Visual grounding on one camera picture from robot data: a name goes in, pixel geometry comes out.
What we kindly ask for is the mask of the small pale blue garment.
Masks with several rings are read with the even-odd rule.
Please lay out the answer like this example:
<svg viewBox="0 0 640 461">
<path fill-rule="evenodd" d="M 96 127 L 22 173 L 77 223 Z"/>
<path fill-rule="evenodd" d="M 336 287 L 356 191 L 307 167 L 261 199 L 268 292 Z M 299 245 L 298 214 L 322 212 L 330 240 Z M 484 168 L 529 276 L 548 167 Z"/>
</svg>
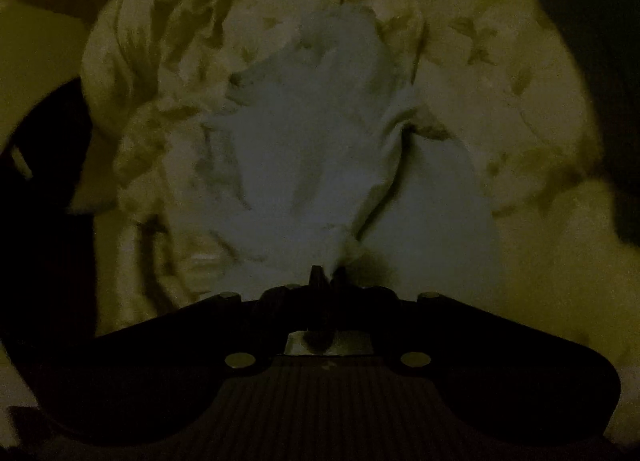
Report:
<svg viewBox="0 0 640 461">
<path fill-rule="evenodd" d="M 305 291 L 321 320 L 286 332 L 292 354 L 349 351 L 354 321 L 436 291 L 493 314 L 503 274 L 489 203 L 463 144 L 432 136 L 373 12 L 315 12 L 283 48 L 235 73 L 224 102 L 184 123 L 164 161 L 178 276 L 197 299 Z"/>
</svg>

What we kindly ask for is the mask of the floral patterned cream duvet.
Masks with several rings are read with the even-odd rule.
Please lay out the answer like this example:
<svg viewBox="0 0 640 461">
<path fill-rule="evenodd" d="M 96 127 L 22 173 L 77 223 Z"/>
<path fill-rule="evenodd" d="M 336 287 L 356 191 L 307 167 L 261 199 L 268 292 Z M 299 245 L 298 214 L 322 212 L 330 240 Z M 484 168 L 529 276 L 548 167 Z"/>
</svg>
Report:
<svg viewBox="0 0 640 461">
<path fill-rule="evenodd" d="M 186 122 L 218 108 L 231 77 L 265 60 L 315 12 L 370 9 L 432 136 L 459 140 L 497 229 L 497 314 L 588 345 L 613 363 L 622 397 L 606 436 L 639 439 L 639 251 L 614 229 L 599 178 L 596 109 L 539 0 L 110 0 L 82 56 L 94 123 L 115 143 L 122 214 L 100 333 L 197 299 L 166 224 L 164 161 Z"/>
</svg>

